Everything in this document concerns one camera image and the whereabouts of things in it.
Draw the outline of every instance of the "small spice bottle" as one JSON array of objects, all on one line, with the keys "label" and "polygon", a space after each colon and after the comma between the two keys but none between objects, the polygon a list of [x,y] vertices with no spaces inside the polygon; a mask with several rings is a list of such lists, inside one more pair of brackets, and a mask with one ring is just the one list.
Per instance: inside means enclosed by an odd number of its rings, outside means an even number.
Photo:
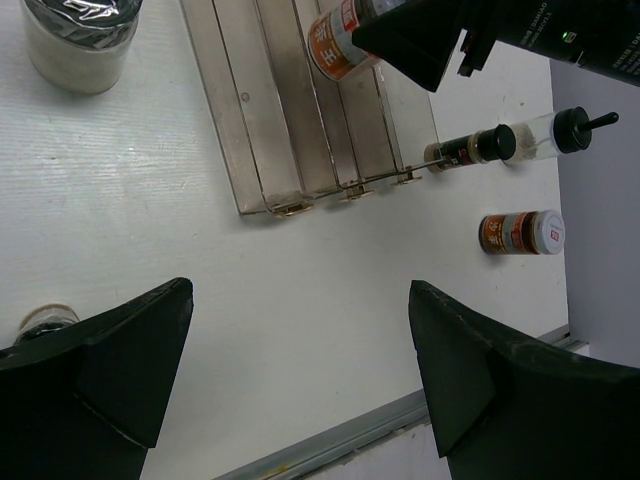
[{"label": "small spice bottle", "polygon": [[353,31],[363,22],[377,18],[407,1],[341,0],[313,22],[309,29],[307,47],[315,66],[336,82],[373,67],[380,59],[353,44]]},{"label": "small spice bottle", "polygon": [[564,248],[564,221],[555,210],[489,215],[479,236],[489,255],[556,255]]},{"label": "small spice bottle", "polygon": [[611,112],[591,120],[584,108],[576,107],[511,125],[517,148],[505,163],[515,165],[586,150],[591,145],[593,130],[613,125],[619,118]]},{"label": "small spice bottle", "polygon": [[431,173],[440,173],[466,165],[508,160],[515,151],[513,130],[506,125],[498,125],[493,130],[429,145],[424,151],[424,160]]}]

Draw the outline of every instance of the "black cap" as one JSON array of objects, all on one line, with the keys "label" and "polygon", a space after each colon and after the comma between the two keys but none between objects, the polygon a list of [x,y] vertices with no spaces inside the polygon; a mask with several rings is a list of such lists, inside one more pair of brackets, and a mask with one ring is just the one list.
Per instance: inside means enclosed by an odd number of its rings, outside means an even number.
[{"label": "black cap", "polygon": [[553,122],[553,137],[562,153],[574,153],[586,150],[591,145],[592,130],[606,125],[613,125],[620,119],[611,112],[603,117],[591,120],[582,107],[563,110],[556,115]]},{"label": "black cap", "polygon": [[478,138],[480,156],[487,160],[509,160],[516,153],[516,136],[506,125],[482,132]]}]

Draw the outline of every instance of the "black device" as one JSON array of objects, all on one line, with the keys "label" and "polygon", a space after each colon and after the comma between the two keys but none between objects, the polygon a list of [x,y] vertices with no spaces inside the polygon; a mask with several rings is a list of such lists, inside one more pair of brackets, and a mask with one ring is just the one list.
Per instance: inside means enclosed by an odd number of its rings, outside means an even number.
[{"label": "black device", "polygon": [[137,480],[193,310],[189,280],[0,350],[0,479]]},{"label": "black device", "polygon": [[409,319],[453,480],[638,478],[640,369],[547,345],[426,282]]},{"label": "black device", "polygon": [[640,86],[640,0],[409,0],[353,43],[435,92],[463,29],[464,76],[501,41]]}]

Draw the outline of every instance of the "metal spice rack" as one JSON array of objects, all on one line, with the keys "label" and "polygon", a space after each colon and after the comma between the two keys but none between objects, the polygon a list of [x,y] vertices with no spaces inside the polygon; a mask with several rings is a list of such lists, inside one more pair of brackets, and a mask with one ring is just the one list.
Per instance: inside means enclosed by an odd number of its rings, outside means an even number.
[{"label": "metal spice rack", "polygon": [[411,183],[437,142],[428,93],[392,67],[336,84],[312,65],[306,32],[336,1],[182,0],[241,215]]}]

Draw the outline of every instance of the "white table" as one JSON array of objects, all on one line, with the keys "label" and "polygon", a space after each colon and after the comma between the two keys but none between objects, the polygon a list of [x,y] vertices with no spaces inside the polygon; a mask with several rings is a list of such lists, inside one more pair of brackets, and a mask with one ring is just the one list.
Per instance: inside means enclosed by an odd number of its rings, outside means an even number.
[{"label": "white table", "polygon": [[[534,336],[567,323],[563,256],[495,260],[476,235],[485,213],[559,208],[555,161],[425,172],[348,209],[246,221],[179,0],[145,0],[124,76],[95,98],[34,71],[17,0],[0,22],[0,343],[42,304],[87,318],[175,276],[195,284],[143,478],[210,480],[421,388],[412,279]],[[471,80],[458,65],[433,95],[443,139],[551,111],[540,57],[500,46]]]}]

